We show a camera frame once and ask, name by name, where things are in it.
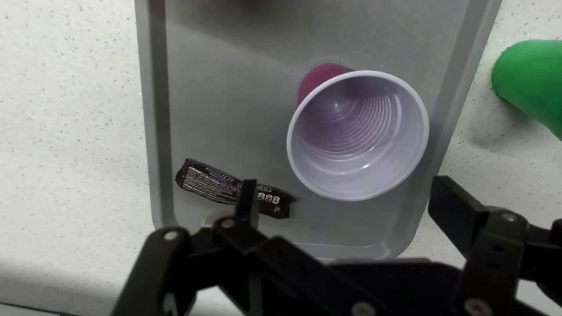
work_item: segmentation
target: gray tray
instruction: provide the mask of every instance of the gray tray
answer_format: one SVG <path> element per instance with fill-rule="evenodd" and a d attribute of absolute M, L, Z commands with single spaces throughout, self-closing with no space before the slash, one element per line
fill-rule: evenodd
<path fill-rule="evenodd" d="M 231 207 L 173 184 L 184 158 L 282 187 L 289 219 L 259 217 L 317 258 L 387 258 L 410 242 L 500 0 L 136 0 L 152 217 L 194 231 Z M 292 175 L 284 137 L 314 65 L 391 72 L 421 94 L 429 142 L 415 172 L 366 202 Z"/>

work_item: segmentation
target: green toy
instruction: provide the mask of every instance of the green toy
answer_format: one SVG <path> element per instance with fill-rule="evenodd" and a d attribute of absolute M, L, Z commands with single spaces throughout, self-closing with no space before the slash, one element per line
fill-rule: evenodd
<path fill-rule="evenodd" d="M 562 140 L 562 40 L 524 40 L 491 70 L 493 91 Z"/>

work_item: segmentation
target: white plastic cup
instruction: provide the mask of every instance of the white plastic cup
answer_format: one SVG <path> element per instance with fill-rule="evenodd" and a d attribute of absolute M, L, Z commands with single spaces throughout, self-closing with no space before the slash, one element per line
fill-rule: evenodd
<path fill-rule="evenodd" d="M 285 133 L 287 161 L 310 191 L 343 202 L 379 196 L 419 163 L 428 117 L 401 79 L 326 63 L 300 84 Z"/>

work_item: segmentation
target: screw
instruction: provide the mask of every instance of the screw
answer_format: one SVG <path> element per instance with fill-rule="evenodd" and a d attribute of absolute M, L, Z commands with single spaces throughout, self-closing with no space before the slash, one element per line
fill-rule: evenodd
<path fill-rule="evenodd" d="M 466 298 L 463 302 L 463 310 L 466 310 L 470 316 L 491 316 L 491 307 L 480 300 L 480 298 Z"/>
<path fill-rule="evenodd" d="M 224 230 L 229 230 L 231 226 L 235 226 L 235 221 L 228 217 L 228 219 L 222 221 L 220 226 L 222 226 Z"/>
<path fill-rule="evenodd" d="M 163 238 L 164 238 L 164 240 L 173 240 L 173 238 L 177 238 L 177 235 L 178 235 L 178 233 L 177 233 L 175 230 L 170 230 L 170 231 L 166 231 L 166 233 L 163 235 Z"/>
<path fill-rule="evenodd" d="M 356 302 L 356 303 L 352 303 L 352 307 L 350 307 L 350 314 L 352 314 L 352 316 L 375 316 L 375 310 L 373 310 L 373 307 L 372 307 L 370 303 L 366 303 L 366 302 Z"/>
<path fill-rule="evenodd" d="M 505 219 L 505 221 L 509 221 L 509 223 L 512 223 L 512 221 L 516 221 L 516 214 L 512 214 L 512 212 L 501 212 L 501 219 Z"/>

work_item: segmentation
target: speckled countertop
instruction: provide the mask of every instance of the speckled countertop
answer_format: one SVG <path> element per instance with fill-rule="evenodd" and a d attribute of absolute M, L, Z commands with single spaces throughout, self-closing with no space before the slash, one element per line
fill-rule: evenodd
<path fill-rule="evenodd" d="M 440 173 L 547 226 L 562 145 L 489 91 L 498 52 L 559 38 L 559 0 L 503 0 Z M 133 1 L 0 1 L 0 302 L 106 314 L 150 231 Z M 405 256 L 459 265 L 424 216 Z M 562 314 L 531 284 L 519 296 Z M 199 314 L 235 314 L 205 293 Z"/>

